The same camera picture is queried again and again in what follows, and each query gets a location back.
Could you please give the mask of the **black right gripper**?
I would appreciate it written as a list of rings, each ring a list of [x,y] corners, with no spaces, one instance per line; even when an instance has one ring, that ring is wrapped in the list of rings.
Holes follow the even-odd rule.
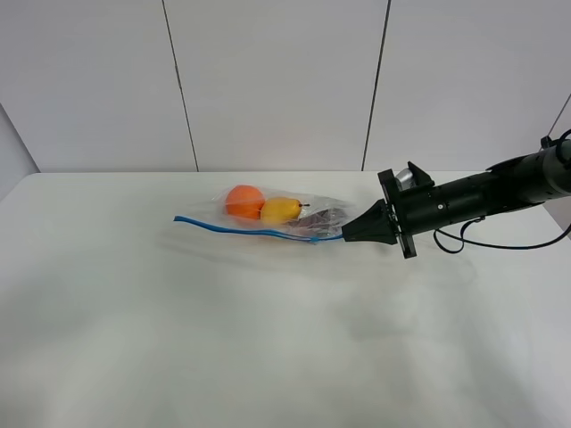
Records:
[[[348,242],[373,242],[395,245],[399,242],[403,257],[417,256],[414,235],[431,229],[434,202],[431,191],[434,180],[411,161],[410,169],[416,185],[401,191],[391,169],[378,173],[385,199],[378,200],[363,214],[342,226],[343,239]]]

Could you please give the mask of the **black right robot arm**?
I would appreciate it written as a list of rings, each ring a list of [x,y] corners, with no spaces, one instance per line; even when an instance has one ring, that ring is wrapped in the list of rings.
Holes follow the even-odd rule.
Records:
[[[344,225],[346,242],[399,244],[416,256],[415,235],[459,224],[463,230],[485,218],[525,210],[570,195],[570,134],[545,136],[538,152],[505,160],[485,172],[438,185],[409,163],[401,173],[378,173],[384,198]]]

